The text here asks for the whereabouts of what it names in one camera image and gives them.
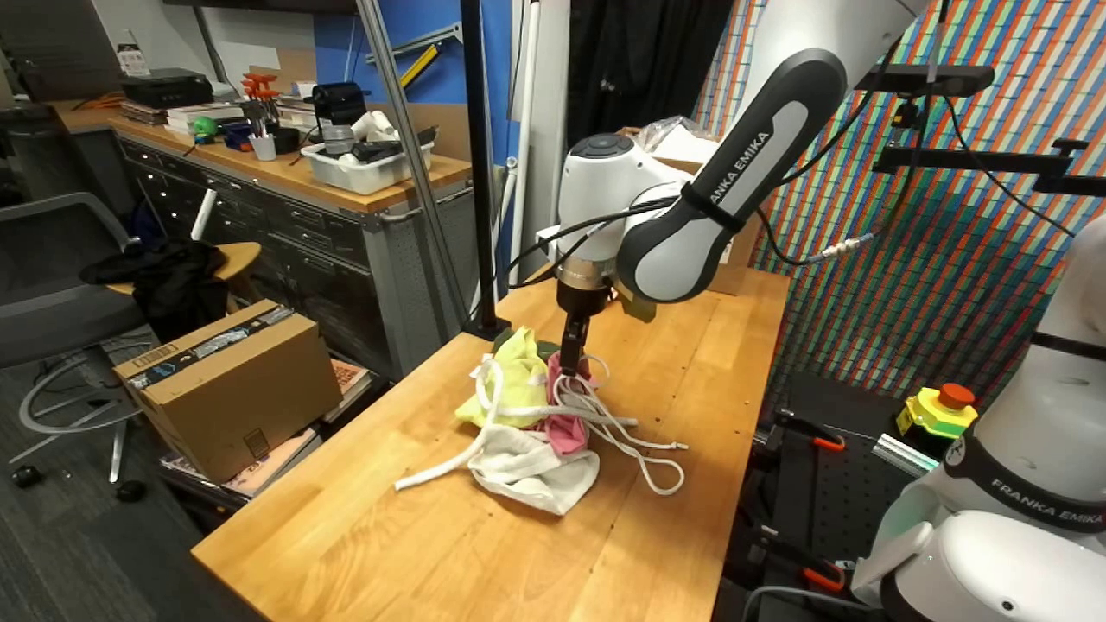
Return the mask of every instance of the crumpled fabric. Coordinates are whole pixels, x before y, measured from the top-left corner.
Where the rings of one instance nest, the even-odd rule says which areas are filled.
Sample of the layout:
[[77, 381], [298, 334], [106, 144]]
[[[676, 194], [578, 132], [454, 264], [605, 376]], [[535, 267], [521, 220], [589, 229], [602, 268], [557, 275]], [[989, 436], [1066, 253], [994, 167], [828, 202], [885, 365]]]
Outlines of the crumpled fabric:
[[[540, 343], [530, 327], [515, 327], [510, 343], [495, 350], [495, 363], [505, 368], [502, 410], [495, 425], [505, 428], [534, 428], [544, 413], [512, 413], [520, 408], [545, 408], [545, 360], [540, 355]], [[467, 398], [457, 408], [461, 421], [483, 428], [489, 410], [482, 398]]]
[[467, 463], [475, 481], [520, 504], [566, 515], [600, 481], [600, 451], [557, 457], [544, 432], [489, 428], [482, 451]]

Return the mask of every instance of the white robot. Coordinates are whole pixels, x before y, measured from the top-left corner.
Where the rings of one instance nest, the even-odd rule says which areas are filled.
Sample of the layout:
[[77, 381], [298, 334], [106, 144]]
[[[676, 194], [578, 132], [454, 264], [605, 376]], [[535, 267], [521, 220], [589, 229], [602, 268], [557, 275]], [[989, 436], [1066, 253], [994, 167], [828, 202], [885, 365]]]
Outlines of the white robot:
[[[771, 0], [747, 95], [719, 153], [680, 175], [630, 138], [589, 138], [565, 167], [560, 217], [639, 206], [565, 238], [565, 373], [615, 272], [647, 300], [708, 287], [733, 231], [794, 167], [850, 87], [926, 0]], [[885, 511], [854, 598], [892, 617], [1106, 617], [1106, 217], [1089, 226], [1036, 337], [949, 463]]]

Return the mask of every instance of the black chair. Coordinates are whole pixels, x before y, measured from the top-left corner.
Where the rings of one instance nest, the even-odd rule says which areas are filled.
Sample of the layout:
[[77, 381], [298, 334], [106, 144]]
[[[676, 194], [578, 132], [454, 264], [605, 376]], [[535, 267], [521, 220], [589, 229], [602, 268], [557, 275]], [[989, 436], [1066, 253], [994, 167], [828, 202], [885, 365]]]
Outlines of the black chair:
[[[117, 254], [127, 236], [95, 194], [57, 194], [0, 206], [0, 365], [33, 360], [63, 360], [36, 381], [18, 419], [44, 439], [10, 463], [18, 484], [36, 484], [39, 470], [25, 458], [57, 439], [115, 428], [111, 474], [117, 497], [143, 497], [139, 481], [120, 481], [126, 425], [139, 408], [115, 381], [103, 337], [143, 327], [146, 319], [133, 297], [83, 282], [81, 268]], [[81, 373], [86, 389], [42, 403], [52, 383]]]

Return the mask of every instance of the cardboard box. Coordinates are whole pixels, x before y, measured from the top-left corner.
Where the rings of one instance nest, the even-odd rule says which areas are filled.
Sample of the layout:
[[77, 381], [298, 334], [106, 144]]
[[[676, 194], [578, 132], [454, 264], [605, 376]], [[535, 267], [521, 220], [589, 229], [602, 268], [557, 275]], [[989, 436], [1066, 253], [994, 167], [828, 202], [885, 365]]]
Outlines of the cardboard box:
[[203, 477], [231, 481], [340, 403], [320, 325], [250, 305], [115, 365], [161, 436]]

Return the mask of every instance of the floor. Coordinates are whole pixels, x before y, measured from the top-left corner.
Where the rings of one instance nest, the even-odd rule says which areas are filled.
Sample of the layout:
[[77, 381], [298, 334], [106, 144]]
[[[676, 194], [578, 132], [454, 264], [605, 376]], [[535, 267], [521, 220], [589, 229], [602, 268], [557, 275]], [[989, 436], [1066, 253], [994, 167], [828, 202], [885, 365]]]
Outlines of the floor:
[[[0, 457], [4, 463], [42, 436], [18, 425], [18, 402], [42, 373], [0, 368]], [[106, 487], [111, 432], [63, 439], [33, 463], [42, 484], [0, 484], [0, 617], [4, 622], [193, 622], [257, 617], [234, 593], [192, 558], [201, 531], [155, 477], [155, 443], [134, 428], [127, 477], [149, 495], [126, 504]]]

